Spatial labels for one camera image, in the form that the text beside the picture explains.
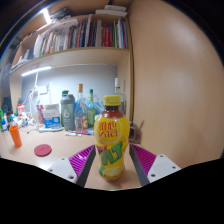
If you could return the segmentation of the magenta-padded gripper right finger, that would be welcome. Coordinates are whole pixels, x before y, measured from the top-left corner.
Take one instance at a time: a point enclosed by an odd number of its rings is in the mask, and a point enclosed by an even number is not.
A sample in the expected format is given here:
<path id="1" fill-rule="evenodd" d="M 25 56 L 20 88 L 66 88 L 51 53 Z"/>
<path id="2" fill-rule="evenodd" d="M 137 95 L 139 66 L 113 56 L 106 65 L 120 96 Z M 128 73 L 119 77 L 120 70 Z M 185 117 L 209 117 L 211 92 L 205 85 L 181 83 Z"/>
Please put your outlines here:
<path id="1" fill-rule="evenodd" d="M 166 155 L 155 155 L 134 144 L 129 146 L 129 154 L 142 186 L 180 170 L 180 167 Z"/>

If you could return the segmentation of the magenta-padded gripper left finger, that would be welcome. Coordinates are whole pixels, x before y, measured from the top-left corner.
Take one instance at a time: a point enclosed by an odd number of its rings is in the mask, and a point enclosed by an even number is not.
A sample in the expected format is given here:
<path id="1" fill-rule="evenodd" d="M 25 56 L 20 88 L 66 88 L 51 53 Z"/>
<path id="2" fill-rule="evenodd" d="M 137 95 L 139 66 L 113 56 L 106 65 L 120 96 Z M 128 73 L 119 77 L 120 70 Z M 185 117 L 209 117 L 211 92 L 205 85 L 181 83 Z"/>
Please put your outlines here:
<path id="1" fill-rule="evenodd" d="M 91 145 L 69 158 L 59 158 L 48 168 L 48 172 L 84 187 L 95 155 L 95 146 Z"/>

